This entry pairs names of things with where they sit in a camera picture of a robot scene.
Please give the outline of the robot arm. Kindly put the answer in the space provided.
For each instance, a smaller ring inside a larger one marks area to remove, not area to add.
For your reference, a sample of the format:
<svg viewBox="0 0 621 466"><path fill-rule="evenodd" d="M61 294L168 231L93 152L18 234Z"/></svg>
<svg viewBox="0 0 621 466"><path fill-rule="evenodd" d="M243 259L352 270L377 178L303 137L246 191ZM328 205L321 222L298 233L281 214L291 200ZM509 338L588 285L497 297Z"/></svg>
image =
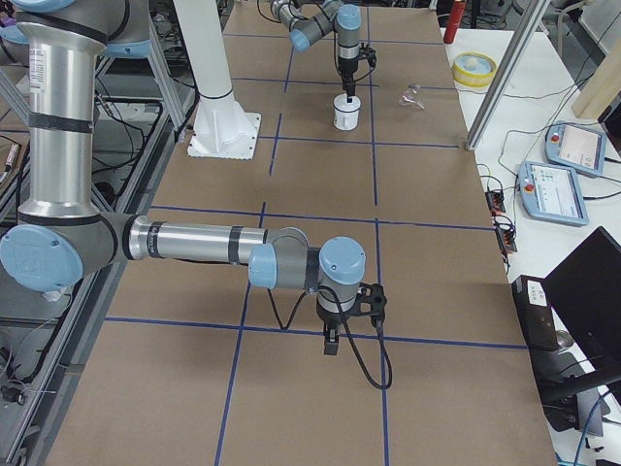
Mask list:
<svg viewBox="0 0 621 466"><path fill-rule="evenodd" d="M270 2L272 17L288 29L288 37L297 52L308 50L330 33L335 34L336 69L341 77L345 102L350 104L356 94L354 75L367 51L361 42L361 9L343 1L324 1L318 9L316 15L307 17L296 1Z"/></svg>
<svg viewBox="0 0 621 466"><path fill-rule="evenodd" d="M145 55L145 1L19 1L29 47L30 194L1 241L19 284L52 292L118 261L146 257L244 265L252 285L316 297L324 350L333 355L360 312L366 255L347 237L309 245L296 228L177 224L104 213L91 200L95 62Z"/></svg>

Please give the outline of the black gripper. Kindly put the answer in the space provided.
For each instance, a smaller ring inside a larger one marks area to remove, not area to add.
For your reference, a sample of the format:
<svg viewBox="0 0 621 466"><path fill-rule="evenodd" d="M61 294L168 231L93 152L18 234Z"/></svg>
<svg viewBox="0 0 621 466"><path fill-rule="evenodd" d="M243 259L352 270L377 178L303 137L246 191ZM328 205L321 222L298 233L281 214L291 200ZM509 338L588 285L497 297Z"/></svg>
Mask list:
<svg viewBox="0 0 621 466"><path fill-rule="evenodd" d="M329 356L336 356L338 354L340 344L340 326L344 322L347 322L349 316L347 315L347 313L332 313L326 311L324 308L317 308L316 313L323 321L323 354Z"/></svg>
<svg viewBox="0 0 621 466"><path fill-rule="evenodd" d="M353 102L354 88L356 87L354 74L358 70L357 58L338 57L338 72L342 80L346 102Z"/></svg>

